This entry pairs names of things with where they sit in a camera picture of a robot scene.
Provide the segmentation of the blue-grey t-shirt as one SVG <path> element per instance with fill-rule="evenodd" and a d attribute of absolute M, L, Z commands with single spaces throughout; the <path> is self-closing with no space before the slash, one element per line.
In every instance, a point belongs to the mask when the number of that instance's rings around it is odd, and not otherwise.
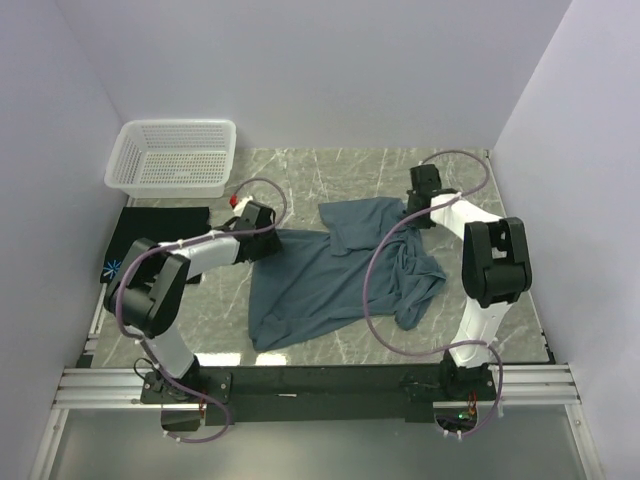
<path fill-rule="evenodd" d="M 302 343 L 371 315 L 415 328 L 447 276 L 423 248 L 419 230 L 401 227 L 402 200 L 376 197 L 323 203 L 324 231 L 282 229 L 283 250 L 252 269 L 248 336 L 259 352 Z"/>

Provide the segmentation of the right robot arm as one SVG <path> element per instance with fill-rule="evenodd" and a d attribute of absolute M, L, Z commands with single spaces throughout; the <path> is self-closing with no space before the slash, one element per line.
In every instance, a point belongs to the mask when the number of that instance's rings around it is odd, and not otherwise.
<path fill-rule="evenodd" d="M 439 387 L 444 395 L 460 399 L 492 380 L 488 361 L 499 326 L 511 305 L 530 289 L 532 270 L 524 223 L 517 217 L 491 214 L 459 193 L 445 189 L 438 169 L 430 164 L 410 169 L 407 212 L 437 209 L 416 218 L 420 229 L 440 225 L 462 240 L 461 279 L 467 295 L 453 342 L 440 362 Z"/>

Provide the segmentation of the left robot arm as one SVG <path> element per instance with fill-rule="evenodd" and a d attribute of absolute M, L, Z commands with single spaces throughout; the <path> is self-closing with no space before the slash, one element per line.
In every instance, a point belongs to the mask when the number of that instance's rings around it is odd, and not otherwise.
<path fill-rule="evenodd" d="M 122 335 L 140 343 L 164 389 L 179 402 L 211 391 L 176 325 L 188 281 L 282 250 L 274 209 L 247 198 L 234 213 L 222 226 L 191 239 L 135 241 L 105 294 L 104 308 L 116 317 Z"/>

